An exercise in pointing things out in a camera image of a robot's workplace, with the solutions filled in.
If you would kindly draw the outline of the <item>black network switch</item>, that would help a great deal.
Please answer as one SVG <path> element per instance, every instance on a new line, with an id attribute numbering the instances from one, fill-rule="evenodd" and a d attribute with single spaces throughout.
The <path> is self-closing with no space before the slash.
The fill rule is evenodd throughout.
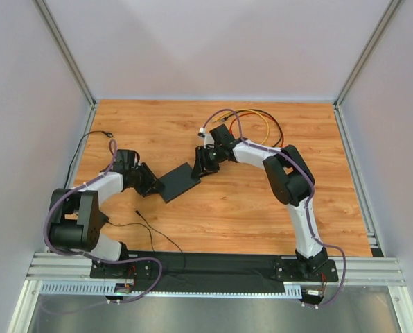
<path id="1" fill-rule="evenodd" d="M 165 203 L 171 202 L 200 184 L 200 179 L 191 175 L 192 171 L 190 164 L 185 162 L 158 179 L 161 183 L 159 195 Z"/>

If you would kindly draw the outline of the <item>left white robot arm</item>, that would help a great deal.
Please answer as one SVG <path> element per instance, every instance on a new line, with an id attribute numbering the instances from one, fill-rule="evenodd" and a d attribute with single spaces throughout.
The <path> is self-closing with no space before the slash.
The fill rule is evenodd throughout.
<path id="1" fill-rule="evenodd" d="M 133 188 L 146 197 L 164 185 L 133 150 L 115 150 L 108 167 L 94 179 L 71 189 L 56 189 L 44 224 L 44 241 L 52 252 L 85 255 L 96 262 L 121 261 L 123 244 L 100 233 L 101 204 Z"/>

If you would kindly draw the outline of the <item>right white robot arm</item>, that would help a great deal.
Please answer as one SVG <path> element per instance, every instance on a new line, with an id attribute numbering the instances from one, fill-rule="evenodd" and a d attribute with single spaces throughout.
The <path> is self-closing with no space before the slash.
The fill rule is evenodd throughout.
<path id="1" fill-rule="evenodd" d="M 275 198 L 287 207 L 295 232 L 298 274 L 309 277 L 327 262 L 313 213 L 315 179 L 296 147 L 273 148 L 235 138 L 225 125 L 209 133 L 201 128 L 203 145 L 195 148 L 193 179 L 220 170 L 224 161 L 249 164 L 265 171 Z"/>

